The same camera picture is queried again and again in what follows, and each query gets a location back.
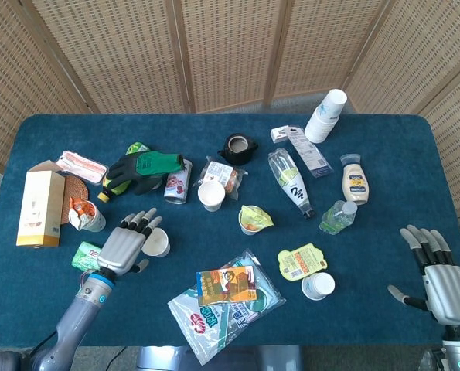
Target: paper cup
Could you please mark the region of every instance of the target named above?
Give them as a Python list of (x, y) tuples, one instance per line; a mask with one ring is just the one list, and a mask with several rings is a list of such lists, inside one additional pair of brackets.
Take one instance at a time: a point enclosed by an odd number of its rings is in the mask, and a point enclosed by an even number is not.
[(206, 210), (214, 212), (220, 209), (226, 192), (221, 183), (216, 180), (210, 180), (200, 185), (197, 194)]
[(310, 120), (308, 121), (307, 126), (304, 130), (305, 137), (312, 143), (323, 143), (324, 140), (328, 137), (331, 130), (336, 125), (336, 122), (333, 122), (332, 124), (327, 124), (324, 121), (322, 121), (317, 116), (318, 109), (319, 108), (315, 109), (314, 113), (312, 114), (312, 117), (310, 117)]
[(238, 213), (238, 223), (240, 224), (240, 228), (242, 229), (242, 232), (244, 232), (248, 236), (253, 236), (255, 233), (259, 232), (258, 230), (248, 230), (247, 228), (245, 228), (242, 225), (242, 211), (241, 210)]
[(168, 235), (161, 228), (154, 228), (142, 246), (142, 252), (150, 257), (165, 257), (170, 250)]
[(94, 218), (92, 218), (90, 223), (84, 225), (82, 229), (90, 232), (99, 232), (106, 226), (106, 219), (103, 214), (101, 214), (101, 211), (99, 211), (97, 206), (95, 206), (91, 201), (87, 202), (94, 207)]
[(302, 292), (311, 300), (322, 300), (335, 290), (335, 280), (326, 272), (314, 273), (302, 280)]
[(348, 97), (343, 90), (330, 90), (317, 107), (318, 118), (327, 124), (336, 123), (347, 100)]

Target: tape roll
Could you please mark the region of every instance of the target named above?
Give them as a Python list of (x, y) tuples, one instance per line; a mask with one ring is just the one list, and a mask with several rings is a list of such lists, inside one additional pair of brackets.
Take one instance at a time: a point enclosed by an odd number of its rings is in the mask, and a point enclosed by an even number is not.
[(231, 165), (244, 165), (252, 159), (257, 148), (258, 145), (252, 138), (235, 133), (226, 139), (224, 148), (217, 153)]

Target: robotic hand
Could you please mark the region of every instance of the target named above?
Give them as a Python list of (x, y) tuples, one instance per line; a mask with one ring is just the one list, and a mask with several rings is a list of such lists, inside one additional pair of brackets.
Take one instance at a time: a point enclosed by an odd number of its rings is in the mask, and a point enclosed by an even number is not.
[(417, 261), (427, 300), (405, 295), (393, 285), (387, 289), (398, 301), (429, 311), (445, 326), (442, 352), (434, 355), (439, 357), (440, 369), (443, 369), (440, 358), (444, 355), (450, 369), (460, 371), (460, 267), (453, 261), (448, 244), (437, 230), (429, 232), (409, 225), (400, 233)]
[(139, 264), (135, 261), (144, 242), (162, 220), (158, 216), (151, 221), (154, 213), (155, 209), (151, 209), (148, 213), (131, 214), (113, 230), (97, 258), (100, 269), (89, 275), (60, 319), (54, 347), (31, 358), (32, 371), (70, 370), (77, 346), (113, 290), (116, 278), (128, 272), (140, 273), (147, 267), (147, 259)]

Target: green glove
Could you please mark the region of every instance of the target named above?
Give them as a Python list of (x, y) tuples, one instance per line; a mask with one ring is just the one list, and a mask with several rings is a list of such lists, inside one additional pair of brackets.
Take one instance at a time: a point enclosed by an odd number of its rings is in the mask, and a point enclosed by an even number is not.
[(109, 168), (106, 178), (110, 180), (108, 187), (113, 189), (123, 182), (135, 180), (145, 182), (153, 175), (177, 172), (183, 169), (183, 156), (164, 154), (156, 151), (135, 152), (121, 157)]

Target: cardboard box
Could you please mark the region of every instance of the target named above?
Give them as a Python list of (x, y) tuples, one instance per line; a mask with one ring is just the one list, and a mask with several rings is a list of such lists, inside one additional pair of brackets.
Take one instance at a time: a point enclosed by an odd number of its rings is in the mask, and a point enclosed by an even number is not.
[(17, 246), (58, 246), (64, 189), (65, 178), (53, 170), (27, 172)]

